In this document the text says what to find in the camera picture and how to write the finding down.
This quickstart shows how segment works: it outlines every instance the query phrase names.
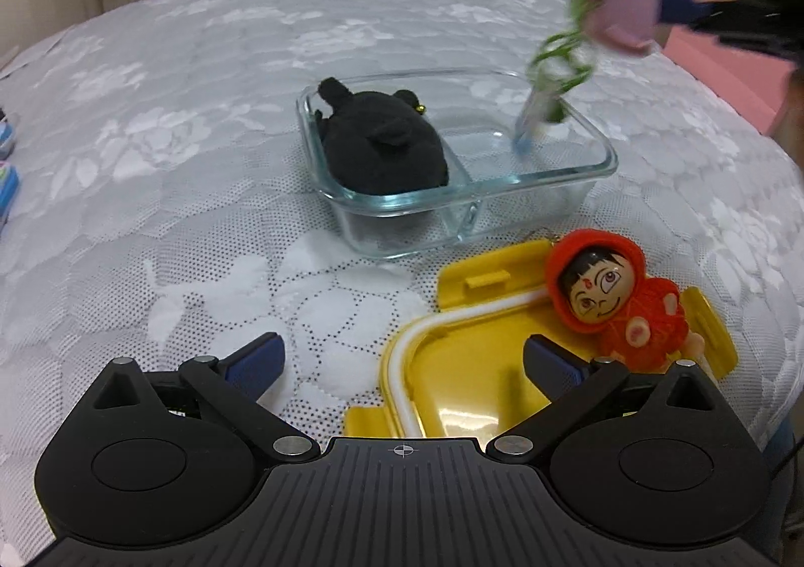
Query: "bed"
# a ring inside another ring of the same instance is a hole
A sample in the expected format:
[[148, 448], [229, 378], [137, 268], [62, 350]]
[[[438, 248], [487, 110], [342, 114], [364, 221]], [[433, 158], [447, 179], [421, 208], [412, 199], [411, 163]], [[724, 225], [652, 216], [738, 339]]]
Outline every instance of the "bed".
[[[620, 169], [544, 227], [397, 262], [355, 255], [313, 192], [294, 99], [330, 75], [520, 70], [565, 0], [146, 0], [20, 57], [23, 187], [0, 239], [0, 563], [50, 539], [39, 454], [113, 357], [174, 369], [267, 330], [288, 365], [261, 403], [322, 442], [379, 403], [379, 353], [470, 254], [596, 226], [700, 287], [740, 357], [722, 389], [764, 445], [804, 377], [804, 191], [770, 139], [666, 59], [602, 55], [573, 103]], [[497, 103], [505, 94], [477, 86]]]

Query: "black hair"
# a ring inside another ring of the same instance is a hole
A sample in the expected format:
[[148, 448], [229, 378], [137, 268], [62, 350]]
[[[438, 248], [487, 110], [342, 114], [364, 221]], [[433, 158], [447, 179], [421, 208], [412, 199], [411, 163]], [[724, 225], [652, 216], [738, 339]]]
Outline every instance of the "black hair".
[[600, 263], [601, 261], [619, 263], [614, 257], [614, 252], [603, 246], [592, 246], [580, 250], [558, 276], [558, 287], [564, 294], [564, 297], [569, 297], [572, 287], [575, 286], [580, 276], [596, 263]]

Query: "yellow lid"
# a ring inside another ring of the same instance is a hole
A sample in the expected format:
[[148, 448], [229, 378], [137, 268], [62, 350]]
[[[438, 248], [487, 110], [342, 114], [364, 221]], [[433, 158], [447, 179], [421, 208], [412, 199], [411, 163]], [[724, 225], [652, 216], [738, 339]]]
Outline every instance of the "yellow lid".
[[[560, 322], [544, 289], [549, 241], [506, 247], [446, 266], [438, 313], [387, 345], [380, 368], [385, 406], [352, 408], [346, 435], [476, 437], [481, 446], [548, 405], [525, 376], [525, 340], [543, 334], [586, 361], [596, 337]], [[690, 328], [703, 336], [719, 379], [737, 365], [729, 333], [697, 288], [681, 295]]]

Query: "green cable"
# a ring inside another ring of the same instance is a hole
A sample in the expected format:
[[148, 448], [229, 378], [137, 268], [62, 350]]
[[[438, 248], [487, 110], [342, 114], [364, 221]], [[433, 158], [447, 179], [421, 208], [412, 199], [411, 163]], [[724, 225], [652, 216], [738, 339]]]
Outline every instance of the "green cable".
[[[528, 65], [528, 80], [533, 88], [545, 91], [552, 87], [556, 91], [556, 101], [548, 112], [549, 123], [561, 123], [567, 116], [558, 96], [564, 95], [578, 84], [586, 82], [594, 71], [593, 63], [580, 60], [576, 54], [578, 48], [588, 43], [582, 28], [584, 19], [594, 8], [595, 5], [590, 0], [569, 0], [569, 15], [574, 23], [572, 30], [549, 36], [540, 45]], [[569, 68], [570, 74], [563, 80], [548, 75], [541, 64], [549, 59], [563, 61]]]

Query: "crosshair marking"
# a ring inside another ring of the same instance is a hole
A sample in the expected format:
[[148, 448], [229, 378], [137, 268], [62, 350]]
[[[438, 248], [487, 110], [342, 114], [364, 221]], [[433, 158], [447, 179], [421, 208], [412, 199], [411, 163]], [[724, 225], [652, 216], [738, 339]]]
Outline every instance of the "crosshair marking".
[[403, 459], [407, 458], [411, 455], [414, 451], [419, 451], [419, 449], [413, 449], [411, 445], [397, 445], [393, 449], [389, 449], [388, 451], [394, 452], [397, 456], [401, 456]]

